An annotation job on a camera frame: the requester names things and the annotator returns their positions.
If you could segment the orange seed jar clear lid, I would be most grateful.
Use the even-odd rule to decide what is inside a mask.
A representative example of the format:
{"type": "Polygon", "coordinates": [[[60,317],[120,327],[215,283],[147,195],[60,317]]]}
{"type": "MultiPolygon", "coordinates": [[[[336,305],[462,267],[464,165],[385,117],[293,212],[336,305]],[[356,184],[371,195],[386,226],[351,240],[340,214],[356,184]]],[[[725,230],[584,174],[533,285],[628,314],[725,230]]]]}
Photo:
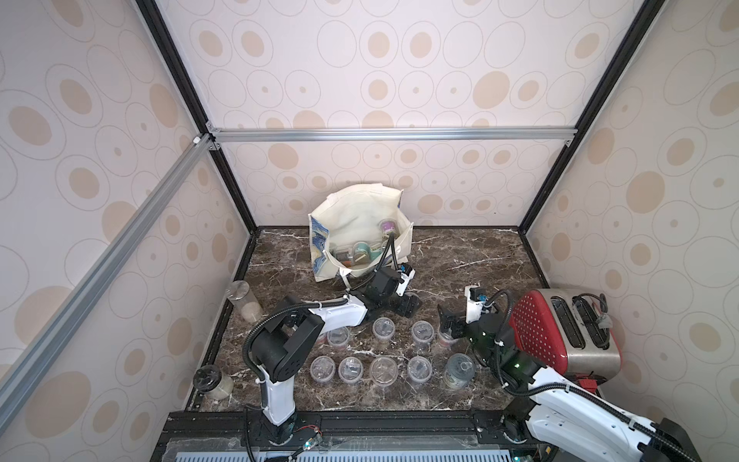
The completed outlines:
{"type": "Polygon", "coordinates": [[[381,317],[373,322],[373,337],[381,343],[388,343],[395,336],[396,324],[387,317],[381,317]]]}

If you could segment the large clear seed jar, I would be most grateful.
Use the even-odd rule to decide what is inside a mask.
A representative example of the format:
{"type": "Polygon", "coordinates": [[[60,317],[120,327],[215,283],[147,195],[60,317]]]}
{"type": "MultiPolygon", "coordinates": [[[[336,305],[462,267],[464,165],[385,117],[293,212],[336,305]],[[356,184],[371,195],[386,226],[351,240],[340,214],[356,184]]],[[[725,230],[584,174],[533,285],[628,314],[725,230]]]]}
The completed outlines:
{"type": "Polygon", "coordinates": [[[443,381],[446,388],[460,390],[467,387],[475,377],[475,362],[466,354],[452,354],[446,362],[443,381]]]}

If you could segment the purple lid seed jar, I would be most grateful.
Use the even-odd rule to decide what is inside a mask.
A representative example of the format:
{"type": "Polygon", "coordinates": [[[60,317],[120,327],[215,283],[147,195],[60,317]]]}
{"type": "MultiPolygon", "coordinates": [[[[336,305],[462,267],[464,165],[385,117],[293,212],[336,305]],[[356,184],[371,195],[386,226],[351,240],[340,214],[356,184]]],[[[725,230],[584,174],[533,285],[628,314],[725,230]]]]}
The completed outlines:
{"type": "Polygon", "coordinates": [[[398,224],[393,219],[385,219],[379,223],[379,229],[382,235],[386,238],[396,237],[400,234],[398,231],[398,224]]]}

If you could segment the cream canvas starry night bag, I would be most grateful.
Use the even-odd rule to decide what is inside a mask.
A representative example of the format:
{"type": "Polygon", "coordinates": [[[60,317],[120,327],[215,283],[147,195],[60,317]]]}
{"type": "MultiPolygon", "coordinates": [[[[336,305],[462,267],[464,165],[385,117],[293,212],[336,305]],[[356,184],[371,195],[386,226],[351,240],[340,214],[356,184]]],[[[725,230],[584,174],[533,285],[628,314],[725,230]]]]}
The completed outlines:
{"type": "Polygon", "coordinates": [[[309,215],[309,248],[315,281],[344,282],[378,264],[408,261],[414,223],[400,209],[402,191],[380,183],[356,184],[329,194],[309,215]],[[379,223],[393,219],[400,234],[386,238],[379,223]]]}

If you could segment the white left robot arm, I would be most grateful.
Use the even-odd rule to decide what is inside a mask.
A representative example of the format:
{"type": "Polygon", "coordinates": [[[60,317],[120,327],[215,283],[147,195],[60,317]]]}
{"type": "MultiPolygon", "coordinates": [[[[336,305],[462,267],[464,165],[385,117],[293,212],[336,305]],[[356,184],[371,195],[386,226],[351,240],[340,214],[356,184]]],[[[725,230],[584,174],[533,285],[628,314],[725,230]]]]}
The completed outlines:
{"type": "Polygon", "coordinates": [[[341,298],[305,301],[286,296],[254,325],[242,345],[242,360],[260,385],[260,425],[271,442],[284,444],[292,438],[296,425],[294,377],[319,336],[375,321],[387,312],[413,318],[421,307],[418,296],[406,293],[414,276],[412,266],[398,262],[391,236],[369,277],[341,298]]]}

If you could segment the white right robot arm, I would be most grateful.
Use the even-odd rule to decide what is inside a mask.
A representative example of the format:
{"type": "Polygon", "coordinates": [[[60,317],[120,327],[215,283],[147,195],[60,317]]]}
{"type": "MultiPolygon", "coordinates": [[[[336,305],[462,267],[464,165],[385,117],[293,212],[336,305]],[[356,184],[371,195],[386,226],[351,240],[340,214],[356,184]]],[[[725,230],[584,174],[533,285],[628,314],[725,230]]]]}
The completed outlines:
{"type": "Polygon", "coordinates": [[[608,402],[600,385],[624,360],[604,294],[536,289],[514,300],[465,289],[466,310],[439,306],[440,331],[471,353],[523,410],[502,417],[510,442],[528,437],[585,461],[698,461],[687,431],[608,402]]]}

